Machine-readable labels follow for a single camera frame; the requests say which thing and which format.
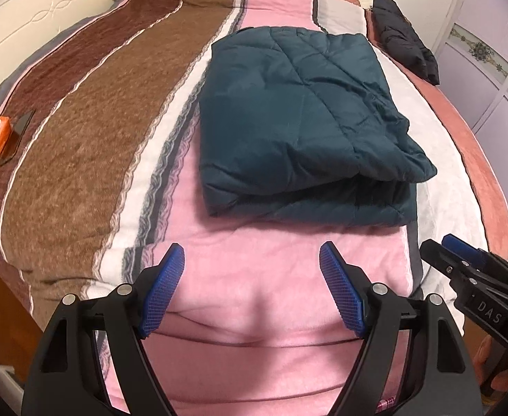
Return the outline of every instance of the blue gripper pad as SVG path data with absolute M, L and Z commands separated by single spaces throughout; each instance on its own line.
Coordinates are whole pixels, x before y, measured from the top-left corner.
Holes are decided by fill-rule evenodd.
M 447 234 L 443 238 L 441 245 L 447 250 L 450 250 L 452 253 L 458 255 L 464 261 L 467 261 L 476 269 L 483 267 L 487 261 L 487 258 L 481 250 L 472 247 L 453 234 Z
M 355 332 L 356 336 L 363 337 L 366 333 L 363 317 L 364 302 L 343 270 L 341 260 L 337 258 L 328 242 L 319 249 L 319 268 L 346 328 Z
M 179 244 L 172 244 L 165 254 L 161 271 L 144 300 L 139 334 L 144 339 L 160 326 L 167 306 L 185 270 L 185 251 Z

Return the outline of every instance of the wooden floor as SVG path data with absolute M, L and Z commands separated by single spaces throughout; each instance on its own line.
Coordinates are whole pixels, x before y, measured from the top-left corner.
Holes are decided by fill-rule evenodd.
M 468 320 L 464 330 L 464 341 L 473 358 L 485 333 Z M 0 364 L 14 366 L 22 382 L 27 378 L 41 334 L 32 317 L 0 279 Z

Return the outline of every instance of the folded dark teal jacket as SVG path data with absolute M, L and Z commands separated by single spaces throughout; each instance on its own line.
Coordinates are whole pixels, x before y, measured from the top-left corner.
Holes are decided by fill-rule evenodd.
M 213 44 L 199 105 L 213 216 L 400 226 L 437 172 L 361 34 L 236 32 Z

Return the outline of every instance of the striped blanket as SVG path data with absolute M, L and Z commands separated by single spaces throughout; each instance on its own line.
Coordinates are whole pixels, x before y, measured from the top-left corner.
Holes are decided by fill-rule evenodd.
M 32 61 L 0 103 L 12 118 L 35 110 L 20 151 L 0 168 L 0 271 L 18 283 L 40 326 L 63 295 L 103 296 L 160 261 L 172 242 L 184 246 L 181 284 L 145 342 L 180 415 L 327 414 L 359 343 L 319 272 L 325 241 L 372 281 L 403 296 L 438 292 L 451 307 L 453 291 L 421 263 L 418 242 L 452 232 L 476 247 L 489 240 L 508 256 L 508 212 L 471 132 L 439 91 L 377 47 L 409 134 L 439 171 L 418 185 L 418 224 L 345 229 L 210 218 L 196 129 L 210 45 L 264 25 L 364 35 L 370 28 L 347 0 L 120 0 Z M 449 123 L 459 132 L 449 134 Z M 470 157 L 477 166 L 463 161 Z M 385 399 L 402 363 L 400 348 Z M 124 408 L 109 358 L 105 373 Z

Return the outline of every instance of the silver screw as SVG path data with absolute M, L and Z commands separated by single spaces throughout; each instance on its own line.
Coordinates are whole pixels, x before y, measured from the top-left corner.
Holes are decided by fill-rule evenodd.
M 429 301 L 433 304 L 433 305 L 441 305 L 442 302 L 443 302 L 443 298 L 441 296 L 439 296 L 438 294 L 431 294 L 429 296 Z
M 71 305 L 73 302 L 77 300 L 75 298 L 75 294 L 67 294 L 66 296 L 63 296 L 62 304 L 64 305 Z
M 126 296 L 130 294 L 132 291 L 133 287 L 128 283 L 125 283 L 124 285 L 121 285 L 119 288 L 117 288 L 117 294 L 119 294 L 120 296 Z
M 385 286 L 383 283 L 375 283 L 375 285 L 372 286 L 372 289 L 375 294 L 379 294 L 380 296 L 384 296 L 389 290 L 389 288 L 387 288 L 387 286 Z

